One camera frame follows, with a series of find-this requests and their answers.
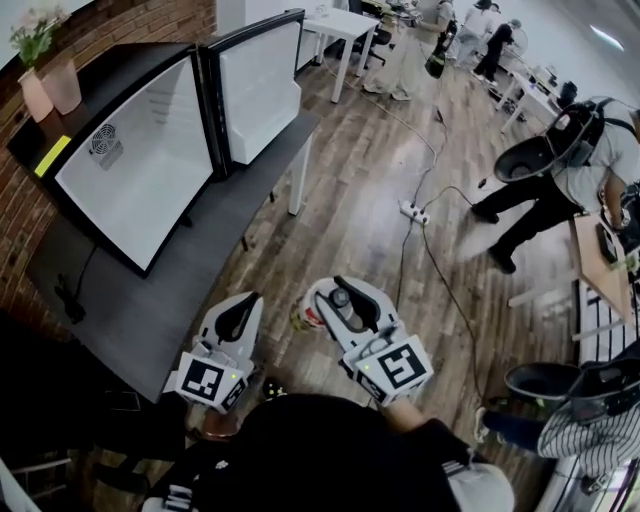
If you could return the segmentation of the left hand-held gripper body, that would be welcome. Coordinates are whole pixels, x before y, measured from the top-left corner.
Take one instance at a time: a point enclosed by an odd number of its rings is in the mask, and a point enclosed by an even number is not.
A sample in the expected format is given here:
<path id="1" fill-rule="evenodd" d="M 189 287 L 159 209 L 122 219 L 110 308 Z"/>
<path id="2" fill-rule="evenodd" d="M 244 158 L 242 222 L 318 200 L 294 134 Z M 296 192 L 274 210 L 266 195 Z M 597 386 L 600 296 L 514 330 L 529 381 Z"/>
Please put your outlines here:
<path id="1" fill-rule="evenodd" d="M 249 388 L 254 374 L 252 360 L 255 339 L 249 342 L 222 342 L 196 339 L 190 352 L 181 354 L 177 370 L 170 373 L 165 393 L 229 413 Z"/>

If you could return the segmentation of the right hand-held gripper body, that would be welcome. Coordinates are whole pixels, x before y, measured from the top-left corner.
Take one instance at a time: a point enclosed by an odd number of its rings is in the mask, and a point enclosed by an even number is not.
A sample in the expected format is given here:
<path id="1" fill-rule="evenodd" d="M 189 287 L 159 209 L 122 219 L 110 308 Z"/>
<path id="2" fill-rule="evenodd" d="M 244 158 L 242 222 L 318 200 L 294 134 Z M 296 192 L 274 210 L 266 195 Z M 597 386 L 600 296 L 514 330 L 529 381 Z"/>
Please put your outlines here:
<path id="1" fill-rule="evenodd" d="M 347 351 L 341 365 L 373 400 L 388 406 L 414 396 L 434 375 L 420 338 L 403 324 L 392 324 Z"/>

